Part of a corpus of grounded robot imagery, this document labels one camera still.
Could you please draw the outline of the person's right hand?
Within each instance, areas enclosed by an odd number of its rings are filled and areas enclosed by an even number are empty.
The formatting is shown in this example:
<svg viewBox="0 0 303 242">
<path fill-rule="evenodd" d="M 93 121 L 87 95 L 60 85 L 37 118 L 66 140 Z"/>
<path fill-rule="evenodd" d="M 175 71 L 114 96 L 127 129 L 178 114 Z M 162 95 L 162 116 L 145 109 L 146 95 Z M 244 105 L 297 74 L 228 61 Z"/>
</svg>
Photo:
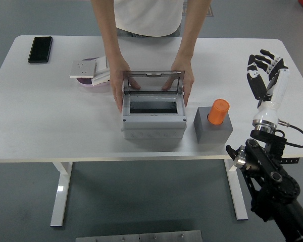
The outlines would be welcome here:
<svg viewBox="0 0 303 242">
<path fill-rule="evenodd" d="M 110 61 L 110 85 L 112 88 L 113 97 L 119 112 L 122 112 L 123 108 L 123 74 L 130 72 L 131 69 L 125 59 L 116 57 Z"/>
</svg>

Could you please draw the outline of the person's left hand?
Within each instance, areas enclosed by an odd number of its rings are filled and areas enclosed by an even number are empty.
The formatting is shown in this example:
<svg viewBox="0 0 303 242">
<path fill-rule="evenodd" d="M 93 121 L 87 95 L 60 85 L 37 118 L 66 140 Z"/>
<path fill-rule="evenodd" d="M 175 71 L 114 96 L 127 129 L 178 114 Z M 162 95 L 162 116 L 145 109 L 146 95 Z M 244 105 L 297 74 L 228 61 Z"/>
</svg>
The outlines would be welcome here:
<svg viewBox="0 0 303 242">
<path fill-rule="evenodd" d="M 177 56 L 171 66 L 171 70 L 184 71 L 182 92 L 184 106 L 186 107 L 191 94 L 192 86 L 194 84 L 194 75 L 191 67 L 191 59 Z"/>
</svg>

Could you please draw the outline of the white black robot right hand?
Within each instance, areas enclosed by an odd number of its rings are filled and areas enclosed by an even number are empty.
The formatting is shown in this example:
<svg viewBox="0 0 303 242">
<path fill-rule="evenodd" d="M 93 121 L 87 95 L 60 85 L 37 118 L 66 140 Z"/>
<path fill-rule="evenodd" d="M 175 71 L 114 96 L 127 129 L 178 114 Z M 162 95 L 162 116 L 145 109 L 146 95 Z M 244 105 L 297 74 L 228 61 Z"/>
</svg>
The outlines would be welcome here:
<svg viewBox="0 0 303 242">
<path fill-rule="evenodd" d="M 253 125 L 278 125 L 277 110 L 280 107 L 290 76 L 290 71 L 282 57 L 267 50 L 250 55 L 246 77 L 250 89 L 258 103 L 258 113 Z"/>
</svg>

